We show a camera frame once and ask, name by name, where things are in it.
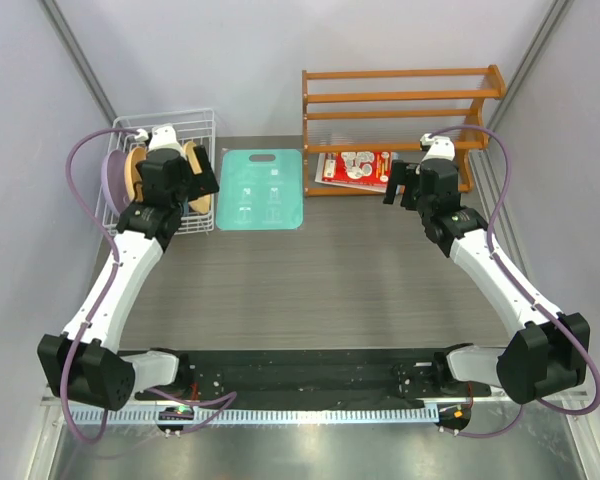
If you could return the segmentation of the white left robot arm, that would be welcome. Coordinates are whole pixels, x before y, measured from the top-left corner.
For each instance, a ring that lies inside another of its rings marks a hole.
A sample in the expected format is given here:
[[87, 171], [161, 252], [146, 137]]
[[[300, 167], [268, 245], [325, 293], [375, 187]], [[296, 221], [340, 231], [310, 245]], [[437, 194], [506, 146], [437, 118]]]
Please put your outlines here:
[[126, 158], [126, 205], [111, 254], [78, 313], [59, 335], [44, 335], [37, 354], [53, 394], [120, 410], [135, 394], [158, 387], [185, 397], [192, 373], [168, 349], [122, 356], [121, 334], [149, 273], [179, 229], [183, 209], [219, 186], [204, 146], [136, 147]]

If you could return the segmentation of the light orange plate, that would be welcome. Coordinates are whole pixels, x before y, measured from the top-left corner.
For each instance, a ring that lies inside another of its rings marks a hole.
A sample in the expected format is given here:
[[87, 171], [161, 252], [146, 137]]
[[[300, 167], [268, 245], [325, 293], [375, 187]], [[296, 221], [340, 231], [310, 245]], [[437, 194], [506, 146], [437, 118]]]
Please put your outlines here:
[[[189, 141], [184, 144], [184, 152], [186, 154], [187, 160], [191, 166], [193, 173], [200, 174], [202, 172], [202, 168], [194, 151], [195, 147], [196, 143], [193, 141]], [[197, 198], [196, 200], [190, 201], [189, 207], [199, 214], [207, 214], [211, 209], [211, 200], [211, 194], [204, 195]]]

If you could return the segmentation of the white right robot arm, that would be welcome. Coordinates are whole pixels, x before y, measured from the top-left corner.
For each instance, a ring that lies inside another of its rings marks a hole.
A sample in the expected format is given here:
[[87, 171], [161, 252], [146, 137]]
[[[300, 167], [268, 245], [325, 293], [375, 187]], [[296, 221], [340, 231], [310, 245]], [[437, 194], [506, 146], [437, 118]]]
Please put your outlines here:
[[393, 162], [384, 201], [418, 213], [426, 237], [475, 283], [498, 314], [504, 347], [450, 347], [431, 371], [437, 391], [452, 395], [467, 382], [504, 390], [524, 405], [583, 384], [590, 328], [534, 288], [487, 232], [485, 219], [462, 205], [456, 167], [448, 160]]

